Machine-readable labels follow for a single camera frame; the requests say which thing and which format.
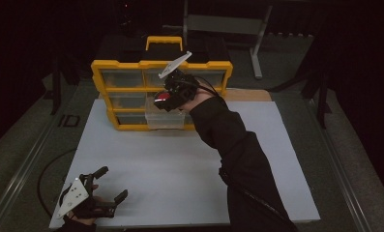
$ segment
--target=yellow storage organizer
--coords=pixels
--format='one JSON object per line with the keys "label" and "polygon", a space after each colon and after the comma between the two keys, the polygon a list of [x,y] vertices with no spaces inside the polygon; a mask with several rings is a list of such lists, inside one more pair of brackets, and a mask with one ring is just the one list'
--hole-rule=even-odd
{"label": "yellow storage organizer", "polygon": [[[145,50],[154,43],[179,44],[180,50],[183,50],[181,37],[148,37]],[[107,117],[115,129],[194,130],[190,115],[184,115],[180,111],[158,111],[153,105],[154,95],[164,89],[164,78],[160,79],[159,73],[170,61],[140,60],[136,63],[120,63],[117,60],[93,61],[93,80],[103,96]],[[204,64],[186,61],[178,69],[183,73],[205,78],[217,92],[225,96],[227,79],[231,76],[233,66],[230,61],[208,61]]]}

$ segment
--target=black jacket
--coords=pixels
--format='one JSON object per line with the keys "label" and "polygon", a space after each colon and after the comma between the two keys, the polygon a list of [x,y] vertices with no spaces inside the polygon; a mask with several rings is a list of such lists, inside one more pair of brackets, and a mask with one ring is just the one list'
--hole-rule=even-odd
{"label": "black jacket", "polygon": [[[227,204],[233,231],[296,231],[288,219],[270,164],[254,132],[223,100],[211,98],[190,112],[201,139],[222,157],[221,176],[228,184]],[[62,232],[75,227],[64,225]]]}

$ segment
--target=gray floor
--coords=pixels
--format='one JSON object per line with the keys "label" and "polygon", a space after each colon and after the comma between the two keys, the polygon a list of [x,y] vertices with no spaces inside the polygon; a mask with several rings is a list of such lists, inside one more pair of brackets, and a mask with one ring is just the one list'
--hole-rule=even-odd
{"label": "gray floor", "polygon": [[[262,80],[253,78],[248,50],[233,47],[229,53],[234,71],[228,87],[266,89],[283,83],[294,75],[311,42],[312,38],[266,37],[259,54]],[[272,94],[321,215],[320,221],[298,224],[300,231],[384,231],[384,188],[335,93],[329,92],[332,112],[326,114],[327,129],[322,130],[315,121],[314,100],[300,96],[303,85]],[[64,85],[58,115],[49,115],[50,101],[39,100],[0,140],[0,231],[49,231],[49,217],[38,201],[39,176],[51,160],[77,147],[97,96],[91,80],[82,80],[77,87]],[[79,116],[80,122],[77,127],[59,126],[62,115]],[[43,175],[43,200],[51,212],[73,155],[67,153]],[[22,172],[21,167],[30,171]],[[19,176],[24,181],[13,179]],[[214,231],[204,229],[174,231]]]}

